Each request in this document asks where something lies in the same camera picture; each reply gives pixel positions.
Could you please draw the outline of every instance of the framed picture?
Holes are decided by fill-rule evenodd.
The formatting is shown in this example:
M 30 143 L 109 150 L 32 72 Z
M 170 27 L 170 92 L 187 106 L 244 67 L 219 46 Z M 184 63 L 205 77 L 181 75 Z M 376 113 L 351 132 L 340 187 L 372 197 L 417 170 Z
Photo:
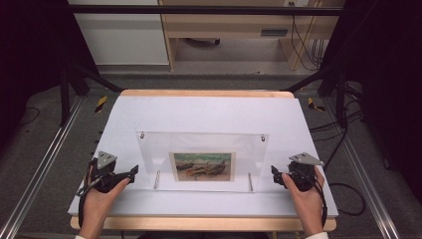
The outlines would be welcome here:
M 170 152 L 175 181 L 234 181 L 234 152 Z

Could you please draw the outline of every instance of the white table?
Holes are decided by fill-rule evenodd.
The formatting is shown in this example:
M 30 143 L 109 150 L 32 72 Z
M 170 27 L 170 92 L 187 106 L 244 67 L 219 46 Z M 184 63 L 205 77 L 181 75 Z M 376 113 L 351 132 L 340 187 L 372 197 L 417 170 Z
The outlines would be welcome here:
M 255 192 L 153 190 L 142 168 L 136 131 L 264 133 L 270 136 Z M 290 93 L 227 91 L 125 91 L 117 99 L 97 148 L 118 156 L 115 172 L 136 164 L 140 172 L 117 199 L 105 229 L 198 231 L 299 231 L 289 191 L 273 182 L 270 166 L 287 171 L 289 156 L 317 157 L 302 108 Z M 325 184 L 328 217 L 335 208 Z M 69 213 L 78 228 L 76 197 Z

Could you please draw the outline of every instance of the white sleeve cuff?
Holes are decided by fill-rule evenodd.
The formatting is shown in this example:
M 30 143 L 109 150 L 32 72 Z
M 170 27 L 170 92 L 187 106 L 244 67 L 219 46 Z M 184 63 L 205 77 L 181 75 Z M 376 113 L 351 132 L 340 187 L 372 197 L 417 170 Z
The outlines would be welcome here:
M 326 232 L 320 232 L 319 234 L 307 237 L 307 239 L 328 239 L 328 234 Z

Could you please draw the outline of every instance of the aluminum rail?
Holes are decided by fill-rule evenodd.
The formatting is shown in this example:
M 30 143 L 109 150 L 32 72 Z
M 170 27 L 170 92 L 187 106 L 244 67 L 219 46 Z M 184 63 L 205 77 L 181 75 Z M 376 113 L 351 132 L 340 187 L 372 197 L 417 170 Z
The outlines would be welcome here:
M 334 106 L 332 100 L 322 98 L 327 111 L 331 118 L 335 120 Z M 379 230 L 382 233 L 382 236 L 386 239 L 398 239 L 400 238 L 397 229 L 394 226 L 393 221 L 391 220 L 390 215 L 387 212 L 387 209 L 384 206 L 381 198 L 379 197 L 378 192 L 376 191 L 375 186 L 372 183 L 372 180 L 369 178 L 366 170 L 361 163 L 361 160 L 353 147 L 353 144 L 350 141 L 350 138 L 346 135 L 344 138 L 344 150 L 348 155 L 348 160 L 351 166 L 351 169 L 356 176 L 357 182 L 360 185 L 362 194 L 365 197 L 366 203 L 372 211 L 373 217 L 379 227 Z
M 9 216 L 9 219 L 2 226 L 0 230 L 1 239 L 11 239 L 14 238 L 16 233 L 19 230 L 23 220 L 25 219 L 26 214 L 28 213 L 32 203 L 37 196 L 38 191 L 41 188 L 41 185 L 46 178 L 50 167 L 56 159 L 56 156 L 68 135 L 72 124 L 75 121 L 75 118 L 78 115 L 78 111 L 82 105 L 84 97 L 77 97 L 72 109 L 71 115 L 65 125 L 61 126 L 56 133 L 52 143 L 50 144 L 46 154 L 44 154 L 43 159 L 40 162 L 40 165 L 37 168 L 37 171 L 34 173 L 31 181 L 29 182 L 25 192 L 21 196 L 18 204 L 13 210 L 12 214 Z

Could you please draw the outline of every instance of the wooden edge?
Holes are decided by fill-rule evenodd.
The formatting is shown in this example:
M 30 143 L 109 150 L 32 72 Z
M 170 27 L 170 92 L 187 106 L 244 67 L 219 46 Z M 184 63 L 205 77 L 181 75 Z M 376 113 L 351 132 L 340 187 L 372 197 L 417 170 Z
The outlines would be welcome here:
M 125 97 L 242 97 L 242 98 L 288 98 L 293 99 L 290 92 L 266 91 L 188 91 L 188 90 L 125 90 Z
M 80 229 L 78 216 L 73 216 L 71 226 Z M 334 217 L 328 217 L 324 231 L 336 227 Z M 108 217 L 104 229 L 156 230 L 156 231 L 302 231 L 298 218 L 231 218 L 231 217 Z

